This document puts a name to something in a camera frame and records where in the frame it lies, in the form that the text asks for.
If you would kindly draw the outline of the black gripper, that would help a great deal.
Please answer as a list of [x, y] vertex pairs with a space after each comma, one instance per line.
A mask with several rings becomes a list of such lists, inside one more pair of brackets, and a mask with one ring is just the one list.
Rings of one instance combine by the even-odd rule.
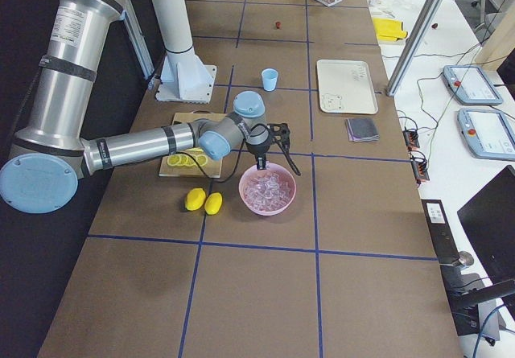
[[267, 125], [257, 124], [251, 129], [249, 137], [246, 139], [246, 147], [256, 158], [257, 170], [266, 169], [266, 153], [272, 142], [273, 139]]

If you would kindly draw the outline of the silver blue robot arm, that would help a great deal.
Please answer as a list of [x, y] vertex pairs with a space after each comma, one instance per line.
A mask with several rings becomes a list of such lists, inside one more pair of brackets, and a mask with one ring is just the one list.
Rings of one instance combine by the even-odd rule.
[[85, 112], [111, 23], [138, 28], [130, 0], [60, 0], [28, 125], [15, 133], [1, 169], [2, 199], [21, 212], [62, 208], [81, 178], [99, 170], [161, 158], [199, 147], [211, 159], [240, 144], [266, 168], [273, 141], [261, 96], [238, 95], [220, 121], [205, 118], [95, 140], [80, 137]]

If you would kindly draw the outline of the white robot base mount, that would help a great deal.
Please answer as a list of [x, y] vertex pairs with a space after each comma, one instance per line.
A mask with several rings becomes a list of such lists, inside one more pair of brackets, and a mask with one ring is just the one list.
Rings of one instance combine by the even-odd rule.
[[208, 104], [216, 74], [217, 66], [203, 64], [195, 54], [173, 57], [168, 53], [155, 97], [158, 101]]

